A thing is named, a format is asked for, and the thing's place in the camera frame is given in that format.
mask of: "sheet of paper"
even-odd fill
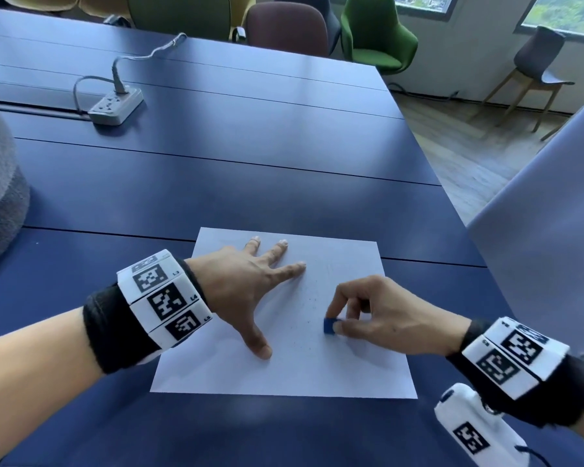
[[[193,257],[226,245],[242,249],[255,235],[262,239],[258,255],[280,239],[288,240],[288,251],[277,266],[307,263],[301,277],[269,292],[255,312],[255,321],[273,348],[272,358],[255,357],[236,331],[215,317],[163,353],[151,391],[417,398],[405,355],[330,336],[322,329],[338,283],[383,274],[376,243],[201,228]]]

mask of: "table surface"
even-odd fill
[[[0,81],[69,90],[170,38],[0,11]],[[3,113],[31,206],[0,259],[0,335],[161,248],[189,256],[202,226],[376,241],[385,274],[422,298],[511,315],[374,69],[189,39],[120,72],[145,96],[120,127]],[[463,377],[408,360],[419,400],[149,393],[152,362],[83,393],[2,465],[473,465],[433,412]],[[584,465],[570,431],[507,420],[555,467]]]

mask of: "window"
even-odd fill
[[[584,0],[532,0],[517,29],[532,30],[539,25],[584,40]]]
[[[331,0],[333,3],[344,4],[346,0]],[[457,0],[394,0],[398,6],[398,14],[447,21]]]

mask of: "wall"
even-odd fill
[[[416,93],[447,96],[459,90],[461,98],[482,100],[513,69],[513,57],[528,39],[513,30],[530,1],[458,0],[449,22],[402,15],[420,45],[412,66],[394,79]],[[342,8],[333,5],[337,15]],[[333,57],[341,58],[340,49]],[[553,109],[576,112],[584,104],[584,44],[567,41],[551,68],[576,82],[562,88]],[[516,94],[511,82],[493,101],[508,104]],[[543,108],[548,98],[547,92],[530,92],[521,105]]]

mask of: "floor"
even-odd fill
[[[514,111],[496,126],[504,108],[403,94],[394,99],[465,224],[532,160],[545,145],[541,138],[567,120],[548,114],[532,133],[538,113]]]

